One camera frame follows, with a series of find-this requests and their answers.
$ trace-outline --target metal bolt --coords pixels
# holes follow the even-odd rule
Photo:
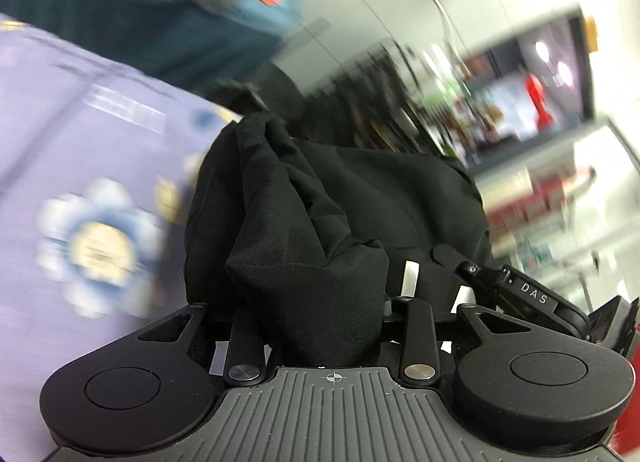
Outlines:
[[[236,365],[229,369],[229,377],[236,381],[252,381],[260,375],[260,370],[251,365]]]
[[[404,375],[416,381],[426,381],[436,375],[436,370],[429,365],[409,365],[404,369]]]

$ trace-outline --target black hanging clothes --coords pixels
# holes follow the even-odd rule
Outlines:
[[[426,266],[446,243],[482,264],[486,228],[458,163],[296,141],[276,116],[251,115],[223,130],[200,169],[187,296],[216,311],[246,301],[287,362],[360,365],[378,350],[385,290],[399,292],[404,262]],[[448,311],[443,280],[421,268],[416,295]]]

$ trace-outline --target teal fabric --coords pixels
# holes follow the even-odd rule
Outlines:
[[[246,80],[300,18],[298,0],[237,0],[219,16],[191,0],[0,0],[0,12],[192,92]]]

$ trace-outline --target yellow flower center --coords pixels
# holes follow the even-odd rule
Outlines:
[[[71,261],[88,279],[123,287],[135,265],[133,243],[119,229],[87,222],[71,242]]]

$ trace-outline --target flower print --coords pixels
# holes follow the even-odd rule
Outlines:
[[[162,250],[158,224],[155,215],[133,206],[122,184],[100,178],[84,197],[65,193],[44,201],[37,261],[49,278],[65,283],[65,297],[79,314],[120,309],[143,317]]]

